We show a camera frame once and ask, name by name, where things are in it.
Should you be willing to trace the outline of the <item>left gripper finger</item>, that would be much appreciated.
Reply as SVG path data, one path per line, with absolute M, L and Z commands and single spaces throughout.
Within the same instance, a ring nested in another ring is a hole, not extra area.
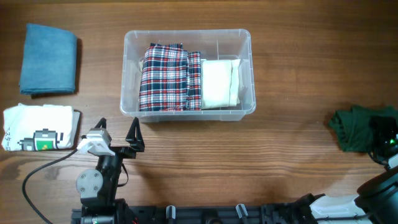
M 95 129 L 104 128 L 106 129 L 106 118 L 101 118 L 95 126 Z
M 144 152 L 145 143 L 142 137 L 139 119 L 134 118 L 126 135 L 125 141 L 129 143 L 129 147 L 136 152 Z

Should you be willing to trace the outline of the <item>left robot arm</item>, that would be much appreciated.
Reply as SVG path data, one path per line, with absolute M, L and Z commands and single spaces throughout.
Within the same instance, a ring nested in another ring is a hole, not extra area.
M 134 159 L 138 152 L 144 152 L 145 144 L 139 119 L 134 118 L 125 141 L 127 146 L 112 146 L 111 136 L 106 129 L 106 119 L 82 136 L 77 150 L 82 154 L 98 157 L 94 169 L 84 170 L 76 180 L 80 194 L 81 210 L 72 211 L 72 223 L 79 224 L 136 224 L 137 215 L 124 199 L 116 198 L 121 172 L 126 172 L 124 159 Z

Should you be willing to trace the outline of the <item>beige cloth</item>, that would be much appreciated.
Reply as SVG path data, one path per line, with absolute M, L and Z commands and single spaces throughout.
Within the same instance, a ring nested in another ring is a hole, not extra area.
M 240 59 L 201 60 L 201 110 L 239 104 Z

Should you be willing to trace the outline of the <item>red plaid cloth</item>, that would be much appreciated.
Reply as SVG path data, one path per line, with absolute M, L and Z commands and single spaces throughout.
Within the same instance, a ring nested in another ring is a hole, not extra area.
M 200 111 L 201 53 L 182 44 L 152 43 L 145 51 L 140 111 Z

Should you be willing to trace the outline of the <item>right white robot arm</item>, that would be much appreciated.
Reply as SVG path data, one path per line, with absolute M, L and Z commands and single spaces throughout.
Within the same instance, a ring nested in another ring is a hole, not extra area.
M 369 156 L 386 169 L 365 182 L 356 195 L 308 195 L 292 205 L 291 223 L 397 223 L 397 121 L 372 116 Z

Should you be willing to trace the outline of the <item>dark green cloth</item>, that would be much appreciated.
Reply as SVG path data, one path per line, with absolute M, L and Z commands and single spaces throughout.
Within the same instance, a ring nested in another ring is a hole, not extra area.
M 367 152 L 373 143 L 373 131 L 369 126 L 372 116 L 397 119 L 397 110 L 392 106 L 370 109 L 359 105 L 349 110 L 336 110 L 328 122 L 334 130 L 338 144 L 345 152 Z

